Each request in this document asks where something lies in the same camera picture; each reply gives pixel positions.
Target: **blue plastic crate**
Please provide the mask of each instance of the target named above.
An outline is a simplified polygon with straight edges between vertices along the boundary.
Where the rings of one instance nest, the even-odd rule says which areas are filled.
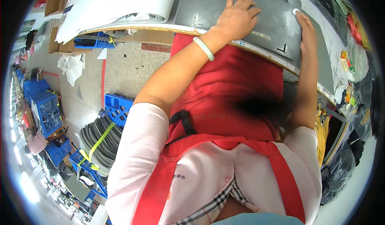
[[[70,144],[70,140],[67,138],[67,136],[63,135],[63,137],[67,140],[59,147],[59,151],[62,157],[64,158],[72,150],[72,147]]]
[[[40,91],[50,90],[51,87],[49,86],[48,82],[45,79],[39,80],[37,82],[37,85],[39,86]]]
[[[57,146],[53,143],[50,142],[46,147],[45,147],[46,152],[51,158],[52,163],[54,166],[58,167],[60,165],[60,162],[63,161],[63,156],[60,153],[59,149]]]
[[[98,32],[97,36],[98,37],[105,37],[105,38],[109,37],[108,34],[105,34],[103,32]],[[80,48],[80,49],[94,49],[94,48],[113,49],[113,48],[115,48],[115,46],[113,43],[109,43],[108,41],[95,40],[94,46],[82,46],[79,44],[75,44],[75,48]]]
[[[123,129],[126,124],[128,112],[130,111],[133,102],[134,101],[132,99],[116,94],[104,95],[104,109],[108,113],[111,120],[121,129]]]
[[[57,147],[53,141],[50,141],[45,147],[46,152],[56,167],[72,149],[68,137],[65,135],[62,135],[62,137],[65,138],[65,142],[60,147]]]
[[[92,189],[92,190],[88,193],[88,195],[85,197],[84,201],[86,201],[87,199],[91,199],[91,201],[93,201],[93,200],[94,200],[94,197],[95,197],[95,195],[96,195],[95,192],[97,193],[97,191],[95,191],[94,189]]]
[[[75,151],[74,154],[72,154],[70,156],[70,162],[72,164],[72,166],[74,167],[75,171],[77,171],[78,169],[78,164],[83,160],[83,155],[80,154],[79,152],[80,149],[78,149],[77,151]],[[80,164],[80,167],[86,171],[88,171],[92,177],[94,178],[96,184],[98,185],[99,189],[102,190],[102,193],[98,193],[99,195],[101,195],[102,197],[104,198],[107,198],[107,187],[103,184],[103,180],[102,178],[100,177],[100,175],[98,174],[97,171],[95,170],[92,170],[91,169],[91,163],[87,160],[84,160],[82,164]]]
[[[36,103],[41,126],[43,127],[43,135],[48,138],[56,130],[63,126],[60,118],[57,95],[50,91],[42,91],[31,97]]]
[[[45,79],[36,81],[35,78],[24,82],[24,97],[27,102],[30,102],[30,98],[41,91],[49,90],[51,87]]]

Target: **woman's hand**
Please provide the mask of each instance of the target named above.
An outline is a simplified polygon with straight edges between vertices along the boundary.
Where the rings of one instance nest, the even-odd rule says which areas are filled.
[[[261,12],[260,8],[250,8],[255,2],[251,0],[227,0],[226,8],[219,16],[215,26],[211,29],[217,29],[222,33],[227,42],[244,38],[251,33]]]
[[[317,51],[317,32],[305,14],[297,11],[296,17],[302,28],[301,55],[304,59],[304,55]]]

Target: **sticker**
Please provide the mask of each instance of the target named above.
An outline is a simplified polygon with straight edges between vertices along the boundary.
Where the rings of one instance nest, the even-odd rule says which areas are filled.
[[[267,36],[266,34],[259,33],[259,32],[257,32],[257,31],[252,31],[251,34],[260,36],[260,37],[265,38],[265,39],[268,39],[268,40],[271,40],[271,39],[272,39],[272,37]]]

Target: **white plastic bag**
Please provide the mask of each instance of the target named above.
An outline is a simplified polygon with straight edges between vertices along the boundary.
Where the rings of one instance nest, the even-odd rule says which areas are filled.
[[[35,52],[42,47],[43,41],[46,39],[46,37],[47,37],[46,35],[40,35],[39,37],[37,37],[35,46],[33,47],[33,50]]]
[[[353,63],[353,67],[356,74],[348,72],[348,79],[355,83],[360,82],[365,78],[369,70],[369,60],[366,55],[365,49],[356,43],[351,33],[348,31],[348,56],[350,62]]]

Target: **pink cloth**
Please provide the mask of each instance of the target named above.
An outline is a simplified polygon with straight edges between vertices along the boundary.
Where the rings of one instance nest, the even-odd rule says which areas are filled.
[[[36,136],[28,135],[28,148],[32,155],[36,156],[47,146],[47,141],[41,132],[37,132]]]

